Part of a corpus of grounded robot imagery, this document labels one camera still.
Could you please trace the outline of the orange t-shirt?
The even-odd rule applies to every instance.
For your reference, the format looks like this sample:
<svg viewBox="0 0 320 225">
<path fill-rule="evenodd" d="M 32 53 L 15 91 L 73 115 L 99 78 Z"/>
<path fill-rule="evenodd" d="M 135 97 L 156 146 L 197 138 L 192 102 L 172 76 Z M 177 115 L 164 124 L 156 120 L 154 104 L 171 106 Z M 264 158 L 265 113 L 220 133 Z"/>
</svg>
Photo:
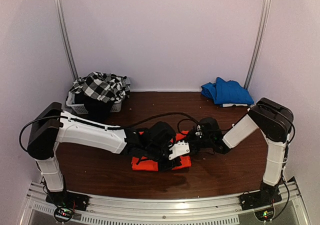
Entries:
<svg viewBox="0 0 320 225">
<path fill-rule="evenodd" d="M 189 155 L 180 156 L 181 165 L 175 166 L 173 168 L 168 168 L 167 170 L 181 170 L 189 168 L 192 165 L 191 158 Z M 132 157 L 131 168 L 133 171 L 148 171 L 148 172 L 163 172 L 165 169 L 161 170 L 161 166 L 158 162 L 153 160 L 147 160 L 146 157 L 143 157 L 141 160 L 137 157 Z"/>
</svg>

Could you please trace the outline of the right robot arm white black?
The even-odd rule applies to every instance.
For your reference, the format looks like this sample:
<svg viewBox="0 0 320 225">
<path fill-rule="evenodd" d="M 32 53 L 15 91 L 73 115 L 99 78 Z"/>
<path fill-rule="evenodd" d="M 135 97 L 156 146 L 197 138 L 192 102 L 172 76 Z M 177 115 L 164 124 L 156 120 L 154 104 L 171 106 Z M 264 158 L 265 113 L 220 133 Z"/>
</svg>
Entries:
<svg viewBox="0 0 320 225">
<path fill-rule="evenodd" d="M 296 134 L 293 121 L 294 115 L 290 109 L 263 97 L 230 129 L 221 129 L 215 119 L 207 117 L 194 126 L 185 139 L 191 155 L 204 148 L 227 154 L 253 132 L 260 130 L 268 148 L 265 172 L 256 201 L 266 206 L 276 197 L 283 178 L 289 146 Z"/>
</svg>

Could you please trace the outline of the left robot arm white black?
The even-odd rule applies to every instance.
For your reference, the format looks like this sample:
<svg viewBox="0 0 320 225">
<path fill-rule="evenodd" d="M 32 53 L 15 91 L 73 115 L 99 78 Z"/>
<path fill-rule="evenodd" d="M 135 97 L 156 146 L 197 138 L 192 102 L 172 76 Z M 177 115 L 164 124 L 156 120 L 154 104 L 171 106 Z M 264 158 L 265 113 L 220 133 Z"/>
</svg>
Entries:
<svg viewBox="0 0 320 225">
<path fill-rule="evenodd" d="M 61 207 L 72 203 L 65 191 L 65 179 L 60 170 L 56 150 L 61 143 L 79 144 L 102 149 L 113 154 L 149 159 L 158 163 L 159 169 L 170 170 L 181 165 L 180 157 L 190 152 L 189 144 L 178 141 L 172 127 L 159 121 L 151 128 L 138 131 L 90 121 L 62 109 L 62 104 L 52 102 L 33 121 L 22 129 L 30 128 L 24 150 L 35 160 L 46 189 Z"/>
</svg>

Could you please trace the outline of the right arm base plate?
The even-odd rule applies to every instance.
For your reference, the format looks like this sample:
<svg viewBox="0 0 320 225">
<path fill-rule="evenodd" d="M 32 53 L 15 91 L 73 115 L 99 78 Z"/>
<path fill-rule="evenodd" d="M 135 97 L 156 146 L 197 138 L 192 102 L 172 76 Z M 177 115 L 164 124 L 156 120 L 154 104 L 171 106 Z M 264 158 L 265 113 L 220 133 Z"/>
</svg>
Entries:
<svg viewBox="0 0 320 225">
<path fill-rule="evenodd" d="M 260 207 L 270 206 L 272 203 L 277 203 L 282 201 L 282 196 L 278 185 L 270 186 L 268 184 L 262 183 L 260 185 L 260 190 L 244 192 L 239 196 L 239 201 L 241 209 L 243 211 L 256 209 Z"/>
</svg>

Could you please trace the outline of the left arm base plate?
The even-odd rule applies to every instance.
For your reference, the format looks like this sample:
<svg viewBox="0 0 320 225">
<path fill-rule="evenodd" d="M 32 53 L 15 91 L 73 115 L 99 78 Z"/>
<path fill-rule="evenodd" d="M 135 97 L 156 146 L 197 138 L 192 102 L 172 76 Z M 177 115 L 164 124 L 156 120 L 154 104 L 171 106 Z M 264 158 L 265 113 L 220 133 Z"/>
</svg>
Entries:
<svg viewBox="0 0 320 225">
<path fill-rule="evenodd" d="M 45 201 L 61 208 L 72 210 L 86 211 L 89 204 L 89 196 L 70 192 L 64 189 L 60 192 L 51 192 L 47 186 L 43 186 L 43 191 L 46 193 Z"/>
</svg>

